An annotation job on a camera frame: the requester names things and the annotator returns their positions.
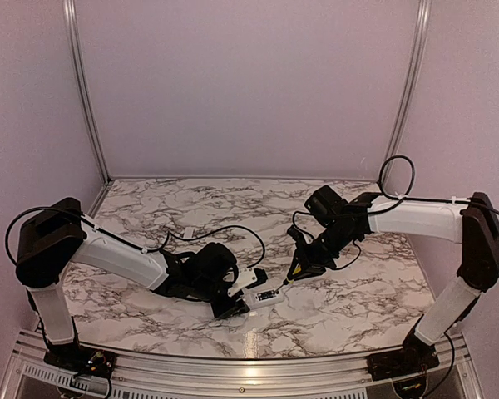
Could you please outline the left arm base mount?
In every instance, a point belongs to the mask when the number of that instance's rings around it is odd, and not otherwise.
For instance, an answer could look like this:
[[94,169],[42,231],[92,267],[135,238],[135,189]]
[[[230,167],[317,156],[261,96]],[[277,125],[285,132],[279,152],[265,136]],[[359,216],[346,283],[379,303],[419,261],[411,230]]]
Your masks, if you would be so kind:
[[116,365],[116,354],[104,349],[80,346],[57,346],[49,349],[44,362],[79,376],[110,378]]

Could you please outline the yellow handled screwdriver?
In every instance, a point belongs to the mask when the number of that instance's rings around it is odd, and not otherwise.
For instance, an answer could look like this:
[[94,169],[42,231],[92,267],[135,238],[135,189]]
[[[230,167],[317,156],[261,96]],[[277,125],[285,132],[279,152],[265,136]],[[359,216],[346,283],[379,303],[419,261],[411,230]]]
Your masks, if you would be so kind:
[[274,289],[274,291],[277,293],[280,289],[287,287],[293,284],[294,282],[298,282],[300,280],[312,277],[313,275],[308,270],[303,270],[301,269],[300,266],[296,266],[294,269],[290,269],[288,271],[287,277],[277,288]]

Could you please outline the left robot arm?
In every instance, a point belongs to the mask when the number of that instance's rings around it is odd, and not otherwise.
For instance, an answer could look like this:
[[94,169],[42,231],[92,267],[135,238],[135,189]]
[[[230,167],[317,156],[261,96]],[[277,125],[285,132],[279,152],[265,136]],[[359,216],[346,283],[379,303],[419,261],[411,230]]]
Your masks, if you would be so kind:
[[131,280],[154,294],[208,303],[216,319],[247,313],[237,260],[223,244],[173,254],[144,249],[97,227],[72,197],[26,211],[19,233],[16,276],[42,321],[47,347],[72,370],[88,363],[69,313],[62,278],[69,263],[86,264]]

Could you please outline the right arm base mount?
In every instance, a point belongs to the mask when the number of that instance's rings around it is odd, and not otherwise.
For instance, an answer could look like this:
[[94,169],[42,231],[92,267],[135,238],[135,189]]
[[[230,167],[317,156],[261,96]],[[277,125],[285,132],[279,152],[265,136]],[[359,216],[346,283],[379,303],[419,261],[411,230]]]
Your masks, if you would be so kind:
[[368,373],[373,381],[382,381],[422,373],[438,367],[440,362],[435,352],[420,356],[404,348],[368,356]]

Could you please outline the white battery cover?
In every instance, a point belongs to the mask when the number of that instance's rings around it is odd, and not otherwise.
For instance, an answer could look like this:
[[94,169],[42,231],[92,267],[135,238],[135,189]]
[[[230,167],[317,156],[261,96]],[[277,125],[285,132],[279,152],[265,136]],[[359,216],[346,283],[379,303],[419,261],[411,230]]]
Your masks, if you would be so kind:
[[192,239],[194,237],[195,229],[193,227],[186,227],[182,235],[183,239]]

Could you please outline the white remote control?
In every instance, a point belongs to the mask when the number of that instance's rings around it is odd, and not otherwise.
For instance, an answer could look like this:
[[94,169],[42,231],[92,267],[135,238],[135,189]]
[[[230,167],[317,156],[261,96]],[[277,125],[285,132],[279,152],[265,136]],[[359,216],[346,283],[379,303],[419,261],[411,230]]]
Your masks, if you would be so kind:
[[254,311],[282,303],[284,294],[280,290],[247,292],[243,295],[243,299],[249,310]]

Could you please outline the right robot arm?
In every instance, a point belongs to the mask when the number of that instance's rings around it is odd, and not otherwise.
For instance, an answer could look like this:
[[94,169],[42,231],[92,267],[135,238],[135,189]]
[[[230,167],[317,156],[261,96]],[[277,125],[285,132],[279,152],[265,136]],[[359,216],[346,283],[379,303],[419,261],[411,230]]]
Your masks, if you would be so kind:
[[295,250],[285,279],[288,283],[338,270],[335,261],[341,251],[370,234],[404,234],[460,247],[455,277],[396,353],[395,364],[403,372],[413,372],[424,363],[442,335],[465,318],[499,279],[499,213],[482,192],[467,199],[393,199],[364,192],[346,200],[324,185],[310,195],[304,207],[323,231],[307,240],[296,227],[289,228]]

